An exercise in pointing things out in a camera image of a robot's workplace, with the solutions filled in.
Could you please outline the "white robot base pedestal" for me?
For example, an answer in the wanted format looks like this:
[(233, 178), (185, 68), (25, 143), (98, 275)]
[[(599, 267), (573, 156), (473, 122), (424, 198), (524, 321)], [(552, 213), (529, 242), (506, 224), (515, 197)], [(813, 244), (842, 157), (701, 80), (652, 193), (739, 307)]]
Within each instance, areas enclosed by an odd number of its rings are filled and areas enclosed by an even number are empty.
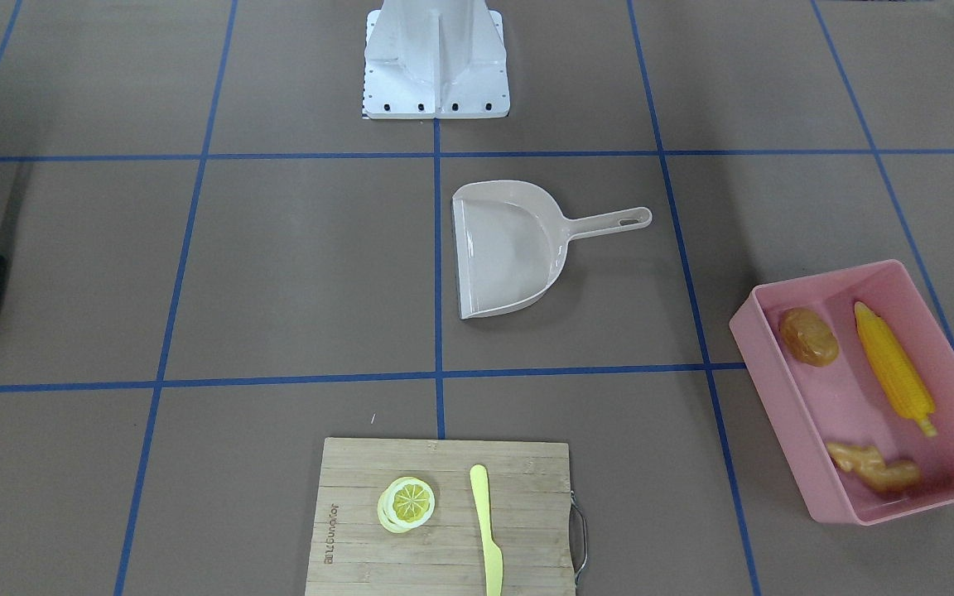
[(484, 1), (386, 1), (366, 16), (361, 113), (372, 120), (504, 118), (504, 20)]

